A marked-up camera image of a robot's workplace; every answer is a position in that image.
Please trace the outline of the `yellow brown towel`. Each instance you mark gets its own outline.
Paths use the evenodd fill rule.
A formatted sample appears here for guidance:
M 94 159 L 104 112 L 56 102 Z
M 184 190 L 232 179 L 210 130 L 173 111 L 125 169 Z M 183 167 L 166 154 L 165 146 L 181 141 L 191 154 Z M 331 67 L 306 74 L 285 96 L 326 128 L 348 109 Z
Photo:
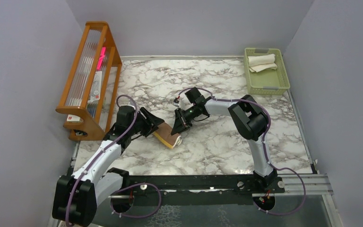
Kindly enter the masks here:
M 166 147 L 173 149 L 181 144 L 182 139 L 180 134 L 177 133 L 172 135 L 171 132 L 172 127 L 164 122 L 158 126 L 158 129 L 153 133 L 153 135 Z

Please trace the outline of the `white cream towel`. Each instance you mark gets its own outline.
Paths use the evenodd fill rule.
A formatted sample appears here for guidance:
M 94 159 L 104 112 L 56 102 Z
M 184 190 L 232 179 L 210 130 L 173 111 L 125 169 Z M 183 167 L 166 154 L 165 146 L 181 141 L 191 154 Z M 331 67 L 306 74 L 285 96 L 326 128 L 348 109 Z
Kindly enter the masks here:
M 250 72 L 261 72 L 263 70 L 272 69 L 276 70 L 275 54 L 268 54 L 262 56 L 249 56 L 248 67 Z

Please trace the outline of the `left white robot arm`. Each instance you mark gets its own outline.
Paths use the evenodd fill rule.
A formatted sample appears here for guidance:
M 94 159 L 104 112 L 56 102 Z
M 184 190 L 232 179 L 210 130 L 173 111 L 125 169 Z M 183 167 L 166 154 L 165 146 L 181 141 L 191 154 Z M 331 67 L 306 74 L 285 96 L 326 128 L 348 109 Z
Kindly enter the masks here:
M 113 192 L 124 194 L 130 182 L 126 171 L 107 172 L 109 166 L 130 145 L 134 135 L 149 136 L 164 119 L 144 107 L 119 107 L 116 122 L 104 136 L 93 156 L 71 176 L 63 175 L 56 184 L 52 217 L 87 227 L 92 223 L 98 206 Z

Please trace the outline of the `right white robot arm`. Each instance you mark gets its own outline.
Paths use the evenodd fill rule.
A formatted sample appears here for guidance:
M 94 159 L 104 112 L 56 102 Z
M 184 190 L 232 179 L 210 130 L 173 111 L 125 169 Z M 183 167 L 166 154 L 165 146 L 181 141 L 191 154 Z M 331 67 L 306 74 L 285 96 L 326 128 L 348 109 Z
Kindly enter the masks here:
M 192 121 L 204 115 L 210 117 L 230 116 L 238 133 L 248 141 L 254 162 L 254 187 L 259 192 L 266 192 L 277 177 L 277 170 L 270 163 L 266 134 L 271 119 L 268 112 L 250 95 L 240 99 L 219 99 L 213 95 L 204 97 L 200 88 L 191 87 L 183 90 L 192 107 L 175 110 L 175 121 L 171 134 L 182 133 L 192 127 Z

